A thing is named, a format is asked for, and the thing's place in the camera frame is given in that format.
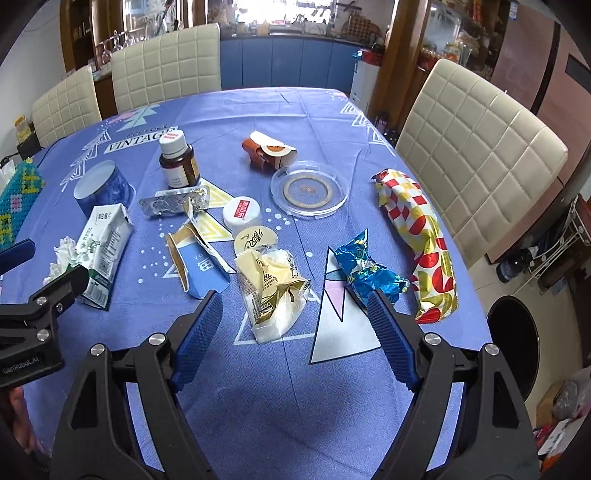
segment bottle label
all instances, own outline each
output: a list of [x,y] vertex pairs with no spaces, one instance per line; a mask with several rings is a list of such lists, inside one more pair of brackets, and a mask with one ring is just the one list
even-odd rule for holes
[[172,189],[179,189],[181,187],[187,187],[189,185],[189,181],[187,180],[187,174],[184,171],[184,168],[181,167],[174,167],[174,168],[163,168],[162,171],[164,172],[164,177],[166,178],[166,183]]
[[236,212],[234,212],[234,217],[235,218],[244,218],[249,205],[250,205],[250,201],[240,200],[240,202],[238,202],[238,207],[236,207]]
[[195,160],[195,155],[191,157],[191,166],[193,167],[193,173],[195,174],[195,178],[199,179],[199,167],[197,166],[197,160]]

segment red label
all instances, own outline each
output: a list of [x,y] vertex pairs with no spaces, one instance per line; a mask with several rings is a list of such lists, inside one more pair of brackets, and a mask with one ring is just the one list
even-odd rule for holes
[[234,217],[236,218],[244,218],[246,215],[246,211],[248,210],[248,205],[250,201],[248,200],[240,200],[238,202],[238,207],[236,208],[236,212],[234,212]]

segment wine glass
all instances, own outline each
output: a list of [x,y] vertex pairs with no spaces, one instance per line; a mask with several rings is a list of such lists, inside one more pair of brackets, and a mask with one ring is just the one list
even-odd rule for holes
[[119,34],[117,33],[117,30],[113,30],[113,36],[111,38],[113,39],[113,53],[123,50],[123,47],[119,43]]
[[133,35],[131,35],[129,32],[124,32],[123,35],[125,35],[125,41],[123,42],[123,48],[130,47],[135,43]]
[[103,65],[107,65],[111,61],[113,54],[107,48],[107,40],[100,42],[100,44],[103,45],[103,55],[101,57],[103,60]]

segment red and yellow snack wrapper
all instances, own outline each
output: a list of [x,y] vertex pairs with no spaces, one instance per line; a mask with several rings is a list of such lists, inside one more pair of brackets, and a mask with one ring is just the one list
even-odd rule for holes
[[379,205],[408,246],[417,264],[410,278],[418,302],[417,323],[435,323],[458,307],[452,259],[439,221],[420,185],[397,170],[382,170],[372,177]]

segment white bottle cap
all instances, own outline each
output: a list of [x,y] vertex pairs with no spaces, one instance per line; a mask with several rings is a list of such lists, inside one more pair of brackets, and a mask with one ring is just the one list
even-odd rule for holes
[[165,133],[160,140],[160,150],[164,158],[176,158],[184,154],[189,146],[182,130],[172,130]]
[[250,197],[236,197],[223,208],[223,222],[236,238],[245,228],[262,225],[261,207]]

